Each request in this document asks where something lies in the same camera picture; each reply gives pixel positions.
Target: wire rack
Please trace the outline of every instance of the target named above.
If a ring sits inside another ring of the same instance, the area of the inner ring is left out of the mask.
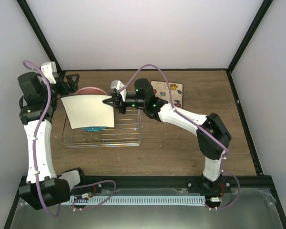
[[[71,129],[66,116],[61,143],[70,148],[138,146],[142,139],[141,121],[141,110],[127,108],[126,114],[114,110],[115,127],[93,132]]]

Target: blue object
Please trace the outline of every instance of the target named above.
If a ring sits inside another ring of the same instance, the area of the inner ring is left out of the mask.
[[[101,131],[101,130],[104,130],[106,129],[106,127],[98,127],[98,126],[91,126],[91,127],[84,127],[82,128],[82,130],[86,130],[86,131],[94,131],[94,132],[98,132],[98,131]]]

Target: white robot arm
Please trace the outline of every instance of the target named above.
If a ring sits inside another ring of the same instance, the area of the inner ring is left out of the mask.
[[[167,101],[155,97],[153,87],[147,79],[138,79],[134,83],[135,93],[128,93],[121,81],[115,80],[111,84],[114,89],[112,98],[103,102],[118,109],[120,113],[126,112],[126,107],[142,109],[151,119],[159,122],[171,123],[182,129],[188,130],[198,138],[201,152],[205,155],[205,166],[203,176],[211,183],[216,182],[220,177],[222,156],[225,151],[212,141],[205,133],[197,128],[193,123],[181,117],[181,113],[186,118],[207,130],[213,137],[228,147],[231,135],[218,115],[212,113],[208,116],[195,114],[178,107],[172,107]]]
[[[23,97],[19,101],[20,119],[24,124],[29,150],[27,185],[19,188],[19,194],[35,209],[42,208],[37,189],[40,188],[46,206],[56,205],[68,201],[71,189],[81,183],[84,177],[83,171],[80,168],[75,168],[64,172],[62,176],[57,178],[52,163],[50,145],[51,120],[57,106],[57,98],[60,95],[76,92],[79,75],[68,75],[66,76],[67,82],[65,82],[56,73],[54,62],[44,63],[41,70],[50,83],[51,105],[38,128],[36,137],[34,137],[34,132],[48,99],[47,88],[43,85],[44,82],[39,80],[40,75],[35,72],[25,73],[18,77],[23,92]],[[36,142],[35,160],[33,140]],[[36,185],[36,174],[38,174],[39,186]]]

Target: wooden table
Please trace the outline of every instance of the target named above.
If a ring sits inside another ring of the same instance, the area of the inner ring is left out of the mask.
[[[89,71],[78,73],[79,88],[95,86],[110,91],[113,80],[126,83],[131,71]],[[255,175],[245,134],[225,71],[166,71],[170,82],[184,84],[183,109],[197,114],[220,115],[232,135],[230,155],[224,170],[236,175]],[[140,78],[160,80],[159,72],[144,71]],[[201,175],[204,156],[196,136],[172,124],[143,117],[140,146],[71,149],[61,143],[65,112],[61,102],[54,114],[51,149],[57,174],[81,167],[87,175]]]

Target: paper sheet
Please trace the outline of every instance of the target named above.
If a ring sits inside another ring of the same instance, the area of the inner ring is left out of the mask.
[[[79,94],[61,98],[71,129],[90,126],[114,127],[113,107],[104,104],[104,94]]]

